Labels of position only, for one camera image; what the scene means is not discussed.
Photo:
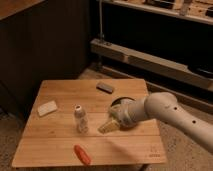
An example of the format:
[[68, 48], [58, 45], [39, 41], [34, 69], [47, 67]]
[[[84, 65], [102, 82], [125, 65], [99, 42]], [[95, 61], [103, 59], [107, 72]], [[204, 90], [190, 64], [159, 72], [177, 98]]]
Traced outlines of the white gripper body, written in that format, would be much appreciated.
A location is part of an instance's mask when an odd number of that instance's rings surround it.
[[122, 129], [132, 128], [136, 126], [136, 123], [131, 119], [128, 112], [128, 106], [132, 104], [131, 102], [123, 102], [112, 107], [109, 107], [108, 113], [110, 117], [113, 117]]

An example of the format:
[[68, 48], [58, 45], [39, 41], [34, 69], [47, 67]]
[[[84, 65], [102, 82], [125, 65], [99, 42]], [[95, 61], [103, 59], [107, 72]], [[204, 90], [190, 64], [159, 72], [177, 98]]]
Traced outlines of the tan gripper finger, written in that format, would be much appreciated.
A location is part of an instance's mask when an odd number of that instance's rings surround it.
[[102, 134], [106, 134], [119, 129], [120, 129], [120, 124], [116, 120], [112, 119], [112, 120], [108, 120], [106, 123], [100, 126], [98, 128], [98, 131]]

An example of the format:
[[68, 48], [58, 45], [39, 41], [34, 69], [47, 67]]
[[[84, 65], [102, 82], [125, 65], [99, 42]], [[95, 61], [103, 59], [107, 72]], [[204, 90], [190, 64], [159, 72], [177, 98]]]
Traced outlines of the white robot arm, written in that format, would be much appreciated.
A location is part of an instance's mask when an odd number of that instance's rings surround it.
[[172, 93], [151, 93], [138, 100], [120, 97], [111, 103], [108, 114], [109, 119], [98, 128], [102, 134], [157, 119], [180, 130], [213, 154], [213, 125], [187, 112]]

